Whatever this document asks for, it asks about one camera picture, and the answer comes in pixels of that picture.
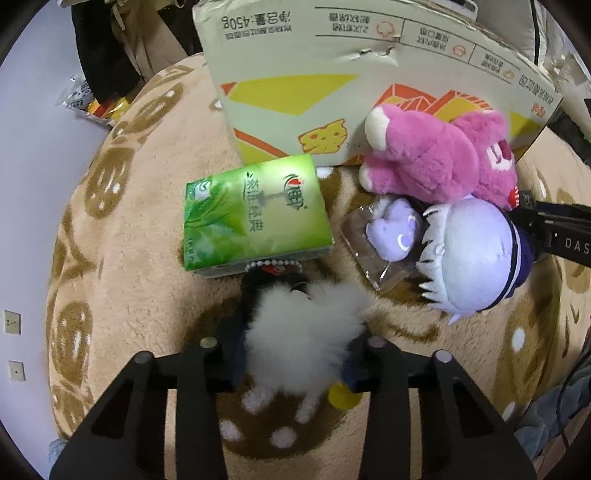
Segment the purple haired plush doll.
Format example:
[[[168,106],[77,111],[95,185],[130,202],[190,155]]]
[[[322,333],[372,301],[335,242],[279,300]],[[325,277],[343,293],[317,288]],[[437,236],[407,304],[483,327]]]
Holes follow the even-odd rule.
[[[416,263],[422,296],[451,315],[450,324],[494,308],[529,277],[535,248],[508,213],[468,196],[430,206]]]

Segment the small purple toy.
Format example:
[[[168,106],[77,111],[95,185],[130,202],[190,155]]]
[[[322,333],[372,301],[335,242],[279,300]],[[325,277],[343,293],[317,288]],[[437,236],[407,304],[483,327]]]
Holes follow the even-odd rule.
[[[423,211],[414,199],[385,195],[346,215],[342,238],[376,291],[388,292],[417,275],[426,230]]]

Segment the white fluffy plush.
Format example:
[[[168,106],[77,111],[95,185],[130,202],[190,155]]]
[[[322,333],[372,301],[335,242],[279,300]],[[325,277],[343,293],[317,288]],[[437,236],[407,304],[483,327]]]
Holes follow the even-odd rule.
[[[263,289],[245,333],[246,374],[270,392],[321,394],[341,377],[372,302],[369,292],[345,282]]]

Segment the beige patterned carpet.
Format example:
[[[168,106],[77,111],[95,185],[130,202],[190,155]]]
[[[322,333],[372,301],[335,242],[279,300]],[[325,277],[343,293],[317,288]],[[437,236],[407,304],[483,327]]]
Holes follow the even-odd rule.
[[[99,148],[63,215],[48,290],[46,336],[53,416],[68,439],[137,351],[176,353],[211,334],[240,293],[241,276],[204,279],[182,265],[185,184],[238,168],[204,57],[156,74]],[[520,188],[537,200],[590,205],[590,170],[545,129],[519,160]],[[554,256],[534,265],[509,300],[448,325],[413,280],[386,294],[360,273],[341,237],[349,212],[372,202],[353,167],[318,172],[335,235],[328,256],[304,263],[311,278],[363,285],[370,329],[402,350],[450,351],[499,414],[515,421],[561,382],[590,336],[590,269]],[[231,479],[356,479],[368,396],[339,411],[322,398],[307,425],[301,399],[277,395],[252,415],[249,388],[219,398]]]

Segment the pink plush bear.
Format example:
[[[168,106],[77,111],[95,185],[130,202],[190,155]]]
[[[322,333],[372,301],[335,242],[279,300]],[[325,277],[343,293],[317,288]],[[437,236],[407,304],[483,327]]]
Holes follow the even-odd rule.
[[[474,110],[450,122],[383,104],[365,121],[372,152],[359,171],[363,189],[428,204],[469,195],[510,211],[519,204],[508,127],[496,110]]]

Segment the green tissue pack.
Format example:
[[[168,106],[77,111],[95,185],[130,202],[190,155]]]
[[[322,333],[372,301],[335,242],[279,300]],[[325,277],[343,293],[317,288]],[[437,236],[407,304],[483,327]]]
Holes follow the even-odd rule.
[[[308,154],[264,161],[185,185],[183,266],[205,278],[288,264],[335,244]]]

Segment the cardboard box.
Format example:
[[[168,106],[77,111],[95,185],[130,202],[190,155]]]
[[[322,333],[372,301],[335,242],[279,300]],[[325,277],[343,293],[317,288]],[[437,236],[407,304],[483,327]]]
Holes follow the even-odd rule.
[[[377,105],[450,121],[496,110],[522,155],[561,103],[550,77],[430,1],[201,1],[192,11],[243,162],[359,164]]]

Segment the snack bags on floor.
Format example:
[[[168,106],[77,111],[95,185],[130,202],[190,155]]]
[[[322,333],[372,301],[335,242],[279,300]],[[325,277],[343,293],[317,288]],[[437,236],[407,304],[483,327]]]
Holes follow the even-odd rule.
[[[55,105],[63,106],[78,116],[109,128],[114,127],[131,107],[126,97],[116,97],[100,103],[82,73],[70,77],[68,86]]]

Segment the beige coat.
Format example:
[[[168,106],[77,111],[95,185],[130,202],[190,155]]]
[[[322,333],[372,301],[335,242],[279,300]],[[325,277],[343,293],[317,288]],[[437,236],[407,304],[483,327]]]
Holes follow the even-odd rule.
[[[187,57],[185,49],[160,16],[170,7],[176,14],[185,1],[105,1],[113,33],[122,42],[132,66],[147,82],[161,70]]]

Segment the wall socket lower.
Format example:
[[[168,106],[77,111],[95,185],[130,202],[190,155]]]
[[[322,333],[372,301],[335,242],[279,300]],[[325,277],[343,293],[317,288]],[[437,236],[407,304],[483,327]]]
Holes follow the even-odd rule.
[[[25,366],[23,362],[9,360],[8,361],[9,378],[15,382],[25,382]]]

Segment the wall socket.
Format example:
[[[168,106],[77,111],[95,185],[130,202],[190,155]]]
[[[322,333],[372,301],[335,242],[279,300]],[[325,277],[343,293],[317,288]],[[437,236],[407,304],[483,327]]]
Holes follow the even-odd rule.
[[[4,310],[4,331],[7,334],[20,335],[21,334],[21,315],[16,312]]]
[[[15,382],[25,382],[25,366],[23,362],[9,360],[8,361],[9,378]]]

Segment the wall socket upper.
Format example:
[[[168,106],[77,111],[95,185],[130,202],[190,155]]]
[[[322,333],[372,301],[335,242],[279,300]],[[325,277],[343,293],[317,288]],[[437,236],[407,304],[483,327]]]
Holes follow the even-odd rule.
[[[21,334],[21,315],[16,312],[4,310],[4,331],[7,334],[20,335]]]

